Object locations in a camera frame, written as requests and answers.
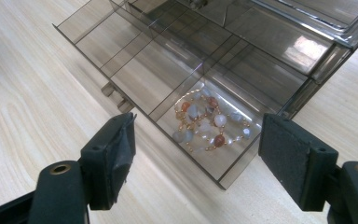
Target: wooden table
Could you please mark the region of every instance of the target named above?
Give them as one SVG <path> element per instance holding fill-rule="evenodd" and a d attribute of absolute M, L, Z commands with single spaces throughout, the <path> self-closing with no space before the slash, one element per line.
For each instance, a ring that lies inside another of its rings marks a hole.
<path fill-rule="evenodd" d="M 99 72 L 51 25 L 86 0 L 0 0 L 0 205 L 34 190 L 39 171 L 77 160 L 116 106 L 101 94 Z M 91 223 L 325 223 L 303 213 L 256 156 L 226 191 L 219 189 L 137 113 L 137 155 L 112 210 Z M 358 161 L 358 51 L 295 117 Z"/>

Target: jewelry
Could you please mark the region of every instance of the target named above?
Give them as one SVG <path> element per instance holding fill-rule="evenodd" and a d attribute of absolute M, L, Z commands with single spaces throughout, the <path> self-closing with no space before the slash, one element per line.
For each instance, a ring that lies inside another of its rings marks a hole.
<path fill-rule="evenodd" d="M 249 139 L 251 136 L 250 124 L 246 118 L 238 112 L 224 114 L 219 102 L 206 87 L 186 93 L 173 108 L 176 119 L 180 120 L 180 123 L 172 138 L 177 143 L 186 143 L 190 152 L 193 151 L 190 143 L 194 140 L 194 135 L 206 141 L 206 147 L 203 148 L 207 151 L 240 142 L 242 139 Z M 227 118 L 241 125 L 241 135 L 234 138 L 228 137 L 225 133 Z M 214 132 L 217 131 L 216 136 L 210 136 L 213 133 L 213 127 Z"/>

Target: white bead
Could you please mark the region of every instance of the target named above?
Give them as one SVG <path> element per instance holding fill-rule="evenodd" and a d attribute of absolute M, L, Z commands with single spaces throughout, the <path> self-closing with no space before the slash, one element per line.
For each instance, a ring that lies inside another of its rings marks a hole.
<path fill-rule="evenodd" d="M 251 130 L 250 129 L 244 129 L 243 134 L 245 135 L 246 139 L 249 139 L 251 137 Z"/>
<path fill-rule="evenodd" d="M 227 142 L 228 145 L 231 145 L 231 144 L 232 144 L 232 138 L 228 138 L 228 139 L 226 140 L 226 142 Z"/>
<path fill-rule="evenodd" d="M 190 142 L 191 140 L 193 140 L 193 132 L 191 132 L 190 130 L 186 130 L 185 131 L 185 138 L 183 139 L 184 142 Z"/>
<path fill-rule="evenodd" d="M 187 109 L 187 114 L 192 118 L 196 118 L 199 115 L 199 112 L 197 110 L 197 106 L 196 105 L 191 105 L 188 109 Z"/>
<path fill-rule="evenodd" d="M 243 115 L 238 112 L 232 112 L 229 114 L 229 117 L 232 121 L 235 122 L 242 122 L 243 121 Z"/>
<path fill-rule="evenodd" d="M 201 133 L 209 133 L 211 130 L 211 124 L 207 120 L 202 120 L 198 131 L 200 131 Z"/>
<path fill-rule="evenodd" d="M 199 100 L 201 98 L 201 93 L 199 91 L 194 92 L 193 99 Z"/>
<path fill-rule="evenodd" d="M 201 94 L 206 96 L 206 97 L 210 97 L 211 96 L 211 92 L 208 90 L 208 88 L 206 87 L 202 87 L 201 89 Z"/>
<path fill-rule="evenodd" d="M 209 140 L 209 145 L 213 145 L 213 143 L 214 143 L 214 138 L 211 138 L 211 139 Z"/>
<path fill-rule="evenodd" d="M 172 138 L 175 142 L 181 143 L 185 139 L 185 135 L 182 132 L 176 131 L 173 133 Z"/>
<path fill-rule="evenodd" d="M 217 127 L 222 127 L 227 123 L 227 118 L 224 115 L 216 115 L 214 116 L 214 124 Z"/>

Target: plastic drawer organizer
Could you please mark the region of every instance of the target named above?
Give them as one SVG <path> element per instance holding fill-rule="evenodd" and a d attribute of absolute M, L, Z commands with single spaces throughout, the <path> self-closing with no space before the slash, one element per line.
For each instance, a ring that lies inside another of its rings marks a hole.
<path fill-rule="evenodd" d="M 358 48 L 358 0 L 91 0 L 63 34 L 220 188 Z"/>

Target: bead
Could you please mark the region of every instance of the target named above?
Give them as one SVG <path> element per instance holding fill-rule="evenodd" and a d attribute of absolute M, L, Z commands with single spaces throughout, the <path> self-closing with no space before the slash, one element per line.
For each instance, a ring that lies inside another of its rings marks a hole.
<path fill-rule="evenodd" d="M 194 130 L 194 128 L 196 127 L 196 124 L 195 123 L 189 123 L 186 125 L 186 127 L 190 130 Z"/>
<path fill-rule="evenodd" d="M 195 119 L 196 117 L 198 117 L 199 113 L 197 111 L 197 106 L 196 105 L 191 105 L 187 109 L 187 114 L 190 116 L 191 119 Z"/>
<path fill-rule="evenodd" d="M 209 139 L 208 143 L 209 145 L 214 145 L 214 138 Z"/>
<path fill-rule="evenodd" d="M 242 122 L 244 117 L 242 114 L 238 113 L 238 112 L 233 112 L 229 114 L 229 117 L 232 121 L 234 122 Z"/>
<path fill-rule="evenodd" d="M 243 130 L 243 134 L 246 139 L 249 139 L 251 137 L 251 130 L 246 128 Z"/>
<path fill-rule="evenodd" d="M 225 141 L 226 141 L 225 136 L 219 134 L 214 138 L 213 144 L 215 147 L 222 147 L 225 144 Z"/>
<path fill-rule="evenodd" d="M 174 132 L 172 135 L 172 138 L 173 138 L 173 141 L 175 141 L 177 143 L 181 143 L 185 139 L 185 135 L 182 132 Z"/>
<path fill-rule="evenodd" d="M 213 112 L 214 112 L 214 108 L 209 107 L 209 106 L 206 106 L 206 107 L 205 107 L 205 114 L 206 114 L 207 116 L 211 116 L 211 115 L 213 114 Z"/>
<path fill-rule="evenodd" d="M 219 103 L 217 102 L 216 98 L 212 96 L 208 97 L 206 100 L 211 108 L 217 108 L 219 106 Z"/>
<path fill-rule="evenodd" d="M 211 130 L 211 124 L 207 120 L 202 120 L 199 126 L 200 133 L 209 133 Z"/>
<path fill-rule="evenodd" d="M 183 112 L 186 112 L 187 109 L 188 109 L 190 106 L 191 106 L 191 103 L 189 103 L 189 102 L 183 102 L 181 109 L 182 109 Z"/>
<path fill-rule="evenodd" d="M 190 116 L 189 116 L 187 113 L 185 114 L 185 119 L 186 119 L 186 122 L 187 122 L 187 123 L 191 123 L 191 122 L 192 122 Z"/>
<path fill-rule="evenodd" d="M 186 113 L 185 112 L 177 112 L 176 113 L 176 118 L 181 120 L 185 118 Z"/>
<path fill-rule="evenodd" d="M 201 93 L 199 91 L 194 92 L 193 99 L 199 100 L 201 98 Z"/>
<path fill-rule="evenodd" d="M 216 115 L 214 116 L 214 124 L 216 125 L 216 127 L 222 127 L 226 124 L 227 122 L 227 118 L 225 115 Z"/>
<path fill-rule="evenodd" d="M 205 150 L 207 150 L 207 151 L 212 151 L 212 150 L 215 150 L 216 149 L 216 147 L 206 147 L 205 148 Z"/>
<path fill-rule="evenodd" d="M 196 116 L 195 118 L 191 118 L 191 117 L 190 117 L 190 119 L 191 119 L 192 121 L 196 121 L 197 119 L 199 119 L 199 117 L 198 117 L 198 116 Z"/>
<path fill-rule="evenodd" d="M 227 141 L 226 141 L 226 143 L 227 143 L 228 145 L 231 145 L 231 144 L 233 143 L 232 138 L 228 138 Z"/>
<path fill-rule="evenodd" d="M 188 143 L 191 140 L 193 140 L 193 132 L 191 132 L 190 130 L 186 130 L 185 131 L 185 138 L 183 139 L 184 142 Z"/>
<path fill-rule="evenodd" d="M 210 97 L 211 96 L 211 92 L 208 90 L 208 88 L 206 88 L 206 87 L 202 87 L 202 89 L 201 89 L 201 94 L 202 95 L 204 95 L 204 96 L 206 96 L 206 97 Z"/>

